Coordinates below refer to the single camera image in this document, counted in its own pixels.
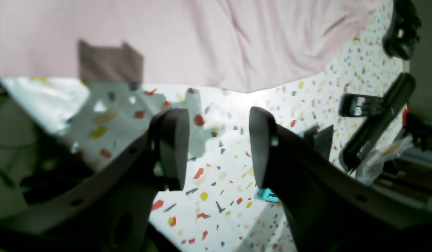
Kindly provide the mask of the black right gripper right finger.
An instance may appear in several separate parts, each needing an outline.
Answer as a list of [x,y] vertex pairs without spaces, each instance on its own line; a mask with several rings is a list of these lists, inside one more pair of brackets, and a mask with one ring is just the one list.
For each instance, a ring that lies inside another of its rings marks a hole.
[[432,252],[432,212],[352,179],[263,108],[249,134],[256,185],[281,200],[299,252]]

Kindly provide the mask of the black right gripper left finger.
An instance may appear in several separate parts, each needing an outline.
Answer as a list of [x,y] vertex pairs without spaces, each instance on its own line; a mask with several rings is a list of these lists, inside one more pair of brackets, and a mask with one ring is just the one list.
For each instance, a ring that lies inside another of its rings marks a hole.
[[139,252],[159,191],[183,190],[189,112],[155,115],[148,131],[101,172],[29,210],[0,219],[6,252]]

